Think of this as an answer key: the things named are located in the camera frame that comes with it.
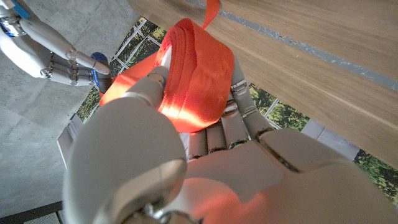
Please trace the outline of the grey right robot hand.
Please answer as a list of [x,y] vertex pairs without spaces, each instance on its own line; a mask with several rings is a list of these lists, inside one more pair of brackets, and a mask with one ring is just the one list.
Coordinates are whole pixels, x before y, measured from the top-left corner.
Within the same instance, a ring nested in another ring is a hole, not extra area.
[[1,18],[1,51],[34,78],[71,86],[96,86],[104,93],[112,84],[108,59],[78,51],[59,32],[37,19]]

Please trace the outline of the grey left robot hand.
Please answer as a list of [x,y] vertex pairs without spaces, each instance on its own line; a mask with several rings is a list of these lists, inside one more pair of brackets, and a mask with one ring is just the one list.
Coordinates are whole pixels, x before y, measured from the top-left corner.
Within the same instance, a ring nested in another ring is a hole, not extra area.
[[272,129],[235,64],[221,121],[185,155],[158,112],[169,60],[105,104],[73,143],[64,180],[69,223],[396,223],[359,168],[291,129]]

